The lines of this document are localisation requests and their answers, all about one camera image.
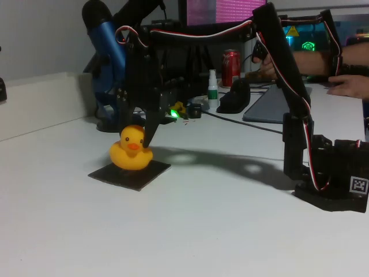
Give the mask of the person's left hand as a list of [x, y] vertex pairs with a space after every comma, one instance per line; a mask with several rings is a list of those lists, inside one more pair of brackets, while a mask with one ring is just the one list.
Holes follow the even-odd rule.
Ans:
[[328, 94], [368, 101], [368, 77], [340, 75], [329, 77], [328, 81], [332, 84], [337, 84], [328, 90]]

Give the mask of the person's right hand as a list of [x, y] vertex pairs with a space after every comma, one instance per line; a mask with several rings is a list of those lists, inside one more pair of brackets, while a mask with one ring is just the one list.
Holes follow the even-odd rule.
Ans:
[[263, 60], [259, 59], [258, 57], [254, 57], [253, 62], [260, 64], [260, 72], [262, 74], [268, 76], [272, 80], [277, 79], [277, 74], [269, 54]]

